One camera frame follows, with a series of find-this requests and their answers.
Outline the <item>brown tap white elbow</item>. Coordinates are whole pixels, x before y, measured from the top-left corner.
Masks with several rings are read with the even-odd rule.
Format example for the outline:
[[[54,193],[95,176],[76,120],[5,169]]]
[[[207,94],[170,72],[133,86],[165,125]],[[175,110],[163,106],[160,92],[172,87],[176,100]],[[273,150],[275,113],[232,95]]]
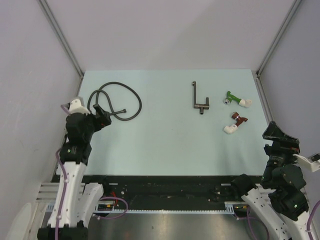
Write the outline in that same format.
[[[233,112],[231,115],[231,118],[235,120],[235,123],[230,126],[225,126],[223,129],[223,131],[229,135],[235,133],[242,123],[245,123],[248,121],[246,117],[240,116],[239,113],[237,112]]]

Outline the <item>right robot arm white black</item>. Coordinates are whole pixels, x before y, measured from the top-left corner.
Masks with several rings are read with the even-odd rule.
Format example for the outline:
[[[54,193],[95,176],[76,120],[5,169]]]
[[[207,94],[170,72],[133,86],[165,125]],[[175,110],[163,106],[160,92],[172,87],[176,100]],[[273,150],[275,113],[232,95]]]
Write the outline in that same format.
[[[263,189],[272,191],[268,194],[269,201],[246,174],[231,182],[230,194],[255,212],[274,239],[313,240],[316,231],[311,223],[320,204],[309,209],[302,192],[307,183],[301,168],[312,173],[319,171],[320,155],[302,156],[299,139],[284,133],[275,121],[269,123],[262,137],[272,141],[264,146],[268,161],[260,180]]]

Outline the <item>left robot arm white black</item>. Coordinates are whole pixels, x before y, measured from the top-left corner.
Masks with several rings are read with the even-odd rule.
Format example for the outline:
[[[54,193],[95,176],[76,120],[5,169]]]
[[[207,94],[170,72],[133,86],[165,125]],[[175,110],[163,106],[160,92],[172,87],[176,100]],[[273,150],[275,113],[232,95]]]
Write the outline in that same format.
[[[61,168],[58,191],[47,226],[38,229],[39,240],[88,239],[96,204],[110,196],[111,188],[103,181],[87,183],[80,191],[92,151],[92,136],[112,123],[109,112],[99,104],[93,107],[95,113],[83,105],[70,105],[65,124],[67,141],[56,152]]]

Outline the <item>dark metal faucet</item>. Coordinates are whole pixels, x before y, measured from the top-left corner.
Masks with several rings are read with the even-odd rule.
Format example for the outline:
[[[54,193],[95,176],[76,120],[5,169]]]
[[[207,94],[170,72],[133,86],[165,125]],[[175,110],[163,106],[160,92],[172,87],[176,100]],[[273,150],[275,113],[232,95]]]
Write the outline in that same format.
[[[209,97],[205,98],[204,104],[197,103],[197,83],[195,81],[192,82],[192,87],[193,87],[193,96],[192,96],[193,108],[198,109],[199,114],[203,115],[204,111],[210,108]]]

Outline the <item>green tap white elbow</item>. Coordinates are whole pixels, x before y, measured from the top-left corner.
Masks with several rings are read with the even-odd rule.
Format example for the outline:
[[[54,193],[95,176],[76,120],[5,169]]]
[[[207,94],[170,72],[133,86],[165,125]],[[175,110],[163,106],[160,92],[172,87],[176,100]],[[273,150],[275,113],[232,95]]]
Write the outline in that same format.
[[[236,102],[238,105],[240,105],[241,107],[244,107],[244,108],[250,108],[253,103],[252,100],[250,100],[250,99],[238,98],[235,95],[231,94],[230,91],[227,91],[226,97],[223,100],[223,103],[226,105],[230,105],[232,103],[232,101]]]

